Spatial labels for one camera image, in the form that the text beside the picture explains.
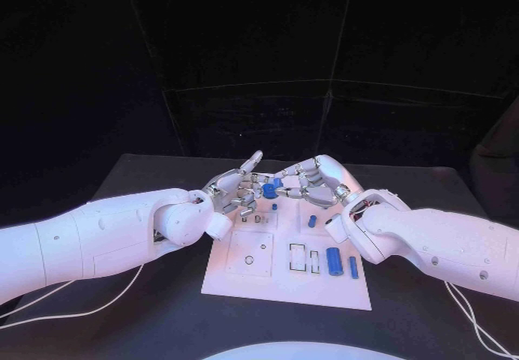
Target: white robotic arm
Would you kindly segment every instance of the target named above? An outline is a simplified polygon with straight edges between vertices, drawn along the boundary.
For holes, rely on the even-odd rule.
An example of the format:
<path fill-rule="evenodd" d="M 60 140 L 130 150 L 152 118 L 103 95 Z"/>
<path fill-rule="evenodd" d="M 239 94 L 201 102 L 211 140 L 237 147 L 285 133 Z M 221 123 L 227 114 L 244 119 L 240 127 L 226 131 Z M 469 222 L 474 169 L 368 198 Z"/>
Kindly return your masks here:
<path fill-rule="evenodd" d="M 38 223 L 0 229 L 0 304 L 64 281 L 128 271 L 190 246 L 204 232 L 220 240 L 233 227 L 224 215 L 254 213 L 262 182 L 257 151 L 240 169 L 202 190 L 168 189 L 87 203 Z"/>
<path fill-rule="evenodd" d="M 326 155 L 276 175 L 301 176 L 302 188 L 279 188 L 280 196 L 303 198 L 322 207 L 342 202 L 344 212 L 326 222 L 326 230 L 339 243 L 354 243 L 371 263 L 401 255 L 430 276 L 519 301 L 518 230 L 469 215 L 412 210 L 388 190 L 364 191 Z"/>

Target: white cable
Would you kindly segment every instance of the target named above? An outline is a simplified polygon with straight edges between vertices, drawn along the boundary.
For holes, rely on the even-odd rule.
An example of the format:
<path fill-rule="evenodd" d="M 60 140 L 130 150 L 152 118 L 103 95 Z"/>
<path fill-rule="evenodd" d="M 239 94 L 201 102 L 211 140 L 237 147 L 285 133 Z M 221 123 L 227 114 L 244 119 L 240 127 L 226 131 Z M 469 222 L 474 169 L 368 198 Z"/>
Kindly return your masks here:
<path fill-rule="evenodd" d="M 474 307 L 471 306 L 471 303 L 469 303 L 469 300 L 468 298 L 465 297 L 465 295 L 462 294 L 462 291 L 458 289 L 458 286 L 453 284 L 453 283 L 449 283 L 448 281 L 445 281 L 446 283 L 446 287 L 448 287 L 448 291 L 449 293 L 452 294 L 452 298 L 455 299 L 458 305 L 461 306 L 461 309 L 463 310 L 465 312 L 465 315 L 468 316 L 471 322 L 474 323 L 474 330 L 476 331 L 476 336 L 478 336 L 478 339 L 479 339 L 479 342 L 482 343 L 482 345 L 487 347 L 487 349 L 494 353 L 497 354 L 498 356 L 504 356 L 505 358 L 510 358 L 510 359 L 519 359 L 519 355 L 512 355 L 511 352 L 504 348 L 504 346 L 501 345 L 501 343 L 497 341 L 497 339 L 489 335 L 489 333 L 485 331 L 485 329 L 482 328 L 482 326 L 479 325 L 478 321 L 476 321 L 476 315 L 475 315 L 475 311 L 474 311 Z M 463 298 L 465 300 L 465 303 L 468 304 L 468 308 L 469 308 L 469 311 L 471 311 L 471 315 L 469 315 L 469 312 L 466 310 L 466 308 L 463 307 L 458 297 L 455 296 L 455 293 L 452 291 L 452 288 L 449 287 L 449 285 L 453 287 L 453 289 L 458 291 L 458 293 L 461 294 L 461 297 Z M 495 343 L 495 345 L 504 350 L 504 352 L 498 352 L 495 351 L 484 342 L 484 339 L 482 339 L 482 335 L 479 334 L 479 332 L 482 332 L 487 337 L 489 338 L 489 340 Z"/>
<path fill-rule="evenodd" d="M 22 325 L 25 323 L 31 323 L 32 321 L 38 321 L 38 320 L 51 320 L 51 319 L 67 319 L 68 317 L 86 317 L 87 315 L 91 315 L 94 313 L 97 313 L 99 311 L 102 311 L 106 307 L 112 306 L 112 304 L 115 304 L 115 302 L 117 301 L 117 299 L 125 295 L 125 293 L 128 292 L 128 290 L 130 289 L 130 286 L 133 285 L 139 274 L 142 273 L 142 269 L 143 266 L 141 266 L 139 271 L 136 273 L 136 276 L 133 277 L 130 284 L 128 285 L 128 287 L 125 288 L 123 292 L 116 296 L 116 298 L 112 300 L 112 302 L 106 305 L 103 305 L 99 309 L 90 311 L 89 313 L 71 313 L 70 315 L 54 315 L 54 316 L 42 316 L 42 317 L 35 317 L 34 319 L 28 319 L 25 321 L 19 321 L 19 322 L 14 322 L 12 324 L 8 324 L 5 326 L 0 326 L 0 330 L 5 328 L 11 328 L 12 326 L 18 326 Z"/>
<path fill-rule="evenodd" d="M 53 295 L 57 291 L 60 291 L 67 285 L 71 285 L 74 283 L 74 280 L 66 283 L 61 287 L 57 287 L 51 292 L 48 292 L 41 298 L 38 298 L 35 301 L 29 302 L 24 307 L 19 307 L 17 310 L 11 311 L 9 313 L 5 313 L 0 315 L 0 319 L 4 317 L 8 317 L 14 313 L 18 313 L 22 309 L 28 308 L 31 305 L 37 304 L 41 300 L 44 300 L 50 295 Z"/>

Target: white board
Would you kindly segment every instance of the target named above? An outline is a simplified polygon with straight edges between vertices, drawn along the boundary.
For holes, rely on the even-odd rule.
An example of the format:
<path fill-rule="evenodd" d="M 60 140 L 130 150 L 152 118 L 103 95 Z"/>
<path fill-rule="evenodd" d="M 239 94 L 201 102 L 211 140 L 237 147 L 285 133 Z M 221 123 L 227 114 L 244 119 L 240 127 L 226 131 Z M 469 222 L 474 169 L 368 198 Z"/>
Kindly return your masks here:
<path fill-rule="evenodd" d="M 299 187 L 296 177 L 286 178 L 283 183 Z M 358 250 L 350 241 L 338 244 L 325 230 L 328 219 L 342 209 L 342 205 L 324 209 L 305 200 L 279 197 L 257 200 L 257 212 L 247 222 L 239 211 L 231 212 L 227 216 L 236 225 L 223 241 L 214 242 L 202 293 L 371 310 Z M 318 216 L 315 228 L 309 228 L 311 215 Z M 341 276 L 328 273 L 328 248 L 339 248 Z M 358 279 L 352 278 L 350 257 L 357 257 Z"/>

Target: dark table surface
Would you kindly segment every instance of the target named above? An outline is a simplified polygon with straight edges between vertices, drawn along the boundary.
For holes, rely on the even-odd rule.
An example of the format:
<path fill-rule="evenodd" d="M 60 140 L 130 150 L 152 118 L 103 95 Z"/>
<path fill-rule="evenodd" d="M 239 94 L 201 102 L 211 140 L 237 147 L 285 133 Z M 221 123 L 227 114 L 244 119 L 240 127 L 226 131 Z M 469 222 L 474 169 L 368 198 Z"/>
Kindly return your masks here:
<path fill-rule="evenodd" d="M 96 200 L 165 188 L 201 189 L 240 160 L 126 154 Z M 257 171 L 290 163 L 264 160 Z M 412 208 L 432 207 L 485 217 L 458 172 L 445 167 L 348 165 L 365 188 L 387 188 Z M 443 281 L 394 256 L 364 261 L 373 311 L 202 295 L 211 237 L 145 265 L 123 298 L 100 313 L 34 322 L 0 331 L 0 359 L 201 359 L 270 341 L 318 341 L 377 350 L 406 359 L 498 359 L 479 343 Z M 77 281 L 9 323 L 74 314 L 104 305 L 136 269 Z M 22 304 L 42 291 L 24 297 Z M 519 303 L 471 290 L 478 321 L 512 353 L 519 353 Z"/>

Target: rectangular slot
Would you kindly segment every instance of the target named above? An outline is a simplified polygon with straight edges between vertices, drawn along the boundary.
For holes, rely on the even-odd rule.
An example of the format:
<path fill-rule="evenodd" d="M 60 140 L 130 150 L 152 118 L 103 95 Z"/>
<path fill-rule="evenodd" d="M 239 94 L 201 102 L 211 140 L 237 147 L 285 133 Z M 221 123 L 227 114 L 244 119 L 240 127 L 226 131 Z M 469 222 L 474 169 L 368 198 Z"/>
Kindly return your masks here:
<path fill-rule="evenodd" d="M 290 269 L 306 272 L 306 246 L 290 244 Z"/>
<path fill-rule="evenodd" d="M 314 274 L 321 274 L 319 271 L 319 252 L 318 251 L 311 251 L 311 262 L 312 262 L 312 273 Z"/>

